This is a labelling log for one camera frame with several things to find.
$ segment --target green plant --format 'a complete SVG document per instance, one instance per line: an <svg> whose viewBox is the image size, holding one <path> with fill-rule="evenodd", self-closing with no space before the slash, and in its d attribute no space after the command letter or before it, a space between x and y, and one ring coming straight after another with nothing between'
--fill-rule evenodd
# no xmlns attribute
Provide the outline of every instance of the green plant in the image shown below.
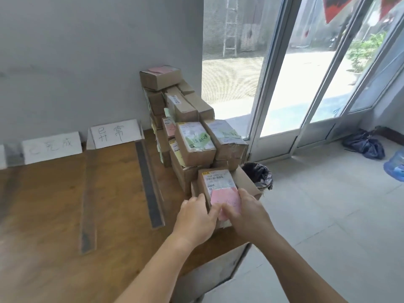
<svg viewBox="0 0 404 303"><path fill-rule="evenodd" d="M352 41L348 52L347 58L352 63L352 69L356 73L363 72L369 60L375 54L375 51L383 43L386 32L370 35L368 40L354 40Z"/></svg>

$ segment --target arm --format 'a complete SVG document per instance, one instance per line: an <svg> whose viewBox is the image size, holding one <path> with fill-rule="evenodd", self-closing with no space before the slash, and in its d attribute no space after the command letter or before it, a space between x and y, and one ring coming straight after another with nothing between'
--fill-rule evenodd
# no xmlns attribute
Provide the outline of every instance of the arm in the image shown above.
<svg viewBox="0 0 404 303"><path fill-rule="evenodd" d="M210 238L220 212L219 204L206 210L205 196L185 200L172 234L116 303L169 302L179 271L192 250Z"/></svg>
<svg viewBox="0 0 404 303"><path fill-rule="evenodd" d="M274 267L288 300L291 303L347 303L275 230L260 201L244 189L239 189L239 193L241 214L227 204L223 205L223 210L237 233L255 244Z"/></svg>

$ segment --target wooden table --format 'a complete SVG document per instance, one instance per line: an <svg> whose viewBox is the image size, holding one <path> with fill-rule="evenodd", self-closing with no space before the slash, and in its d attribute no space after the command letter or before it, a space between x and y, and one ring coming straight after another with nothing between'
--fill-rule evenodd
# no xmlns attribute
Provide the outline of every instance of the wooden table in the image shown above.
<svg viewBox="0 0 404 303"><path fill-rule="evenodd" d="M166 226L152 229L134 143L97 151L97 250L79 254L86 154L0 171L0 302L113 302L173 229L186 198L145 144L162 192ZM249 245L233 228L197 247L181 270L174 302L188 302L229 279Z"/></svg>

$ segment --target black plastic bag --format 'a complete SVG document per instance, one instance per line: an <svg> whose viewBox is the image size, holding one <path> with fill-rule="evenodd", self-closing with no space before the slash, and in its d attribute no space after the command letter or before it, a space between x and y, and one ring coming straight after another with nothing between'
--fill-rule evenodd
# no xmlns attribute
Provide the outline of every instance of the black plastic bag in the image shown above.
<svg viewBox="0 0 404 303"><path fill-rule="evenodd" d="M363 129L345 137L342 140L342 145L351 151L362 153L366 158L383 159L386 156L380 141L372 138L372 133Z"/></svg>
<svg viewBox="0 0 404 303"><path fill-rule="evenodd" d="M258 189L272 189L272 173L267 167L260 163L248 162L243 165L242 169Z"/></svg>

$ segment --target pink sticky note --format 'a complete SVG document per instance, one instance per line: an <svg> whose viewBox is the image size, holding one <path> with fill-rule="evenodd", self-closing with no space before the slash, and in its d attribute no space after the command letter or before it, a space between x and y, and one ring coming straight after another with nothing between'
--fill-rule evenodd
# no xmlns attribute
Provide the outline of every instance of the pink sticky note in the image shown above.
<svg viewBox="0 0 404 303"><path fill-rule="evenodd" d="M151 72L156 72L156 73L168 73L171 72L173 69L170 67L153 67L148 69Z"/></svg>
<svg viewBox="0 0 404 303"><path fill-rule="evenodd" d="M240 195L238 194L237 188L221 188L215 189L212 191L212 195L210 196L210 203L227 203L233 206L236 212L241 212L241 199ZM228 217L223 212L223 210L219 213L219 220L226 221Z"/></svg>
<svg viewBox="0 0 404 303"><path fill-rule="evenodd" d="M169 137L174 136L175 134L175 125L173 122L171 122L170 124L166 124L166 130L167 130L167 135Z"/></svg>

